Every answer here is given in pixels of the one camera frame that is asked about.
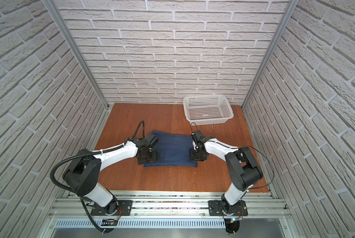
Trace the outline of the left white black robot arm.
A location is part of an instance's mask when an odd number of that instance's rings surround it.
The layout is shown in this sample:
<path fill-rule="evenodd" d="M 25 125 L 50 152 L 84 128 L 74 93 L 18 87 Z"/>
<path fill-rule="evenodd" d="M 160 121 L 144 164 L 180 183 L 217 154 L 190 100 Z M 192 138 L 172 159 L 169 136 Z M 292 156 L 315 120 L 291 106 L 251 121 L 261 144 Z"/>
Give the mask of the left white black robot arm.
<path fill-rule="evenodd" d="M 72 159 L 63 174 L 63 180 L 71 191 L 82 198 L 88 198 L 104 210 L 107 215 L 114 214 L 118 208 L 117 198 L 99 182 L 100 172 L 115 163 L 129 158 L 137 158 L 138 164 L 154 163 L 160 160 L 154 150 L 158 139 L 153 134 L 146 138 L 133 138 L 118 146 L 103 150 L 82 150 Z"/>

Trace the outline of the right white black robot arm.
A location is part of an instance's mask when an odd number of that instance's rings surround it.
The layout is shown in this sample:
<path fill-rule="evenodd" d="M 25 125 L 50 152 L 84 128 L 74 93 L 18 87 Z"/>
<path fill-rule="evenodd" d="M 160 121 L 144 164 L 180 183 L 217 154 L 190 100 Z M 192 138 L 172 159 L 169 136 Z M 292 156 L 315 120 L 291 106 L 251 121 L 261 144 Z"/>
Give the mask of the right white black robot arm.
<path fill-rule="evenodd" d="M 263 172 L 247 146 L 231 146 L 212 137 L 193 139 L 193 148 L 189 150 L 191 160 L 205 161 L 210 154 L 227 164 L 232 183 L 222 195 L 220 206 L 225 214 L 235 213 L 243 197 L 263 178 Z"/>

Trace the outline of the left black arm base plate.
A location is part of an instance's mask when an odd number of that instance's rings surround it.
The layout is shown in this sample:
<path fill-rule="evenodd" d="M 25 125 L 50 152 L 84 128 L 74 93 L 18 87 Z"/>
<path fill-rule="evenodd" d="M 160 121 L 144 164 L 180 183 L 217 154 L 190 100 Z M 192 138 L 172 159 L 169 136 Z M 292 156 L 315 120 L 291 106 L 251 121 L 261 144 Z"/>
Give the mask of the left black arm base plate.
<path fill-rule="evenodd" d="M 101 207 L 94 203 L 91 215 L 92 216 L 129 216 L 132 210 L 132 200 L 116 200 L 109 203 L 106 207 Z"/>

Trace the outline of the dark blue denim trousers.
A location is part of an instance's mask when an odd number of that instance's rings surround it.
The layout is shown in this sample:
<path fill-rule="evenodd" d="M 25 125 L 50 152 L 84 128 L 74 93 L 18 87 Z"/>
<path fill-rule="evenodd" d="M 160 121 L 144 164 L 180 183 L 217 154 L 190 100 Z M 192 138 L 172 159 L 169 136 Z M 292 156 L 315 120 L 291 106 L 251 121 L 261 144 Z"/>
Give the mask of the dark blue denim trousers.
<path fill-rule="evenodd" d="M 194 167 L 197 162 L 190 160 L 189 150 L 193 148 L 193 140 L 189 135 L 169 134 L 152 131 L 158 142 L 154 149 L 159 153 L 160 160 L 146 163 L 144 167 Z"/>

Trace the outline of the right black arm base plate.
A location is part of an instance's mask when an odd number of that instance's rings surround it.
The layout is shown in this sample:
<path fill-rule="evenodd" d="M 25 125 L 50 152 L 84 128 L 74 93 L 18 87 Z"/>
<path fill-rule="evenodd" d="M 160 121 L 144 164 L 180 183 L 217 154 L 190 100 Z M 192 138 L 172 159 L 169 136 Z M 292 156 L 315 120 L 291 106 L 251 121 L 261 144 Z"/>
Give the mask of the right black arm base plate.
<path fill-rule="evenodd" d="M 240 200 L 234 205 L 228 205 L 225 200 L 209 200 L 209 214 L 210 216 L 248 216 L 246 203 Z"/>

